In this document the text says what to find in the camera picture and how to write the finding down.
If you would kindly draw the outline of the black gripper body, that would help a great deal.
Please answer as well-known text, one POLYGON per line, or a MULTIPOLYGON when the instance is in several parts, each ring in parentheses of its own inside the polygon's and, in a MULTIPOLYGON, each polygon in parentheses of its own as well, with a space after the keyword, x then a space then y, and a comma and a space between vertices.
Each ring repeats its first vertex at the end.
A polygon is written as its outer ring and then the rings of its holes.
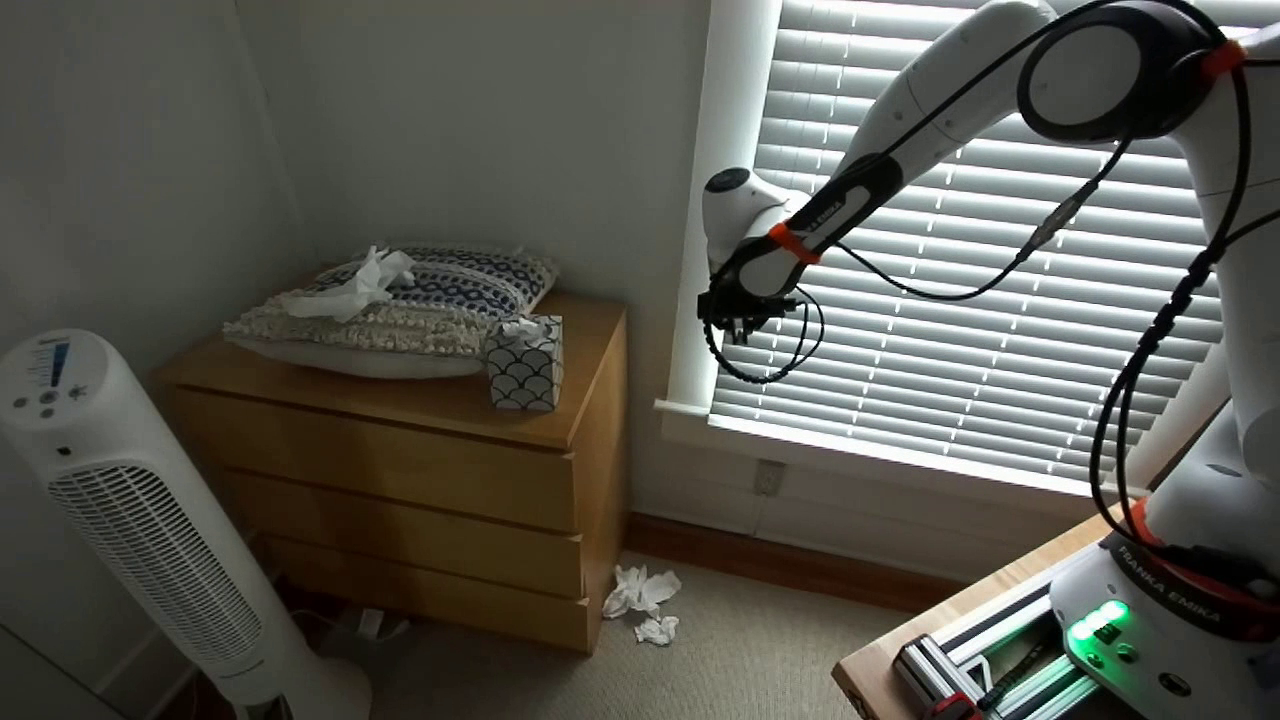
POLYGON ((715 277, 698 296, 698 315, 713 327, 722 327, 732 342, 744 342, 756 327, 766 327, 776 315, 788 315, 796 308, 796 296, 788 282, 776 292, 752 292, 739 277, 715 277))

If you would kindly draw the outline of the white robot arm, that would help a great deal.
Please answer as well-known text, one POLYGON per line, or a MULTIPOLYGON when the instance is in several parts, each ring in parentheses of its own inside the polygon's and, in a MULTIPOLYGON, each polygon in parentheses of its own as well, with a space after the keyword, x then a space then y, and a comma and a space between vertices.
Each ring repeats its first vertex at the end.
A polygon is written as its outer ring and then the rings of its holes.
POLYGON ((984 0, 796 86, 816 162, 703 188, 715 412, 1069 478, 1050 584, 1142 720, 1280 720, 1280 33, 1202 0, 984 0))

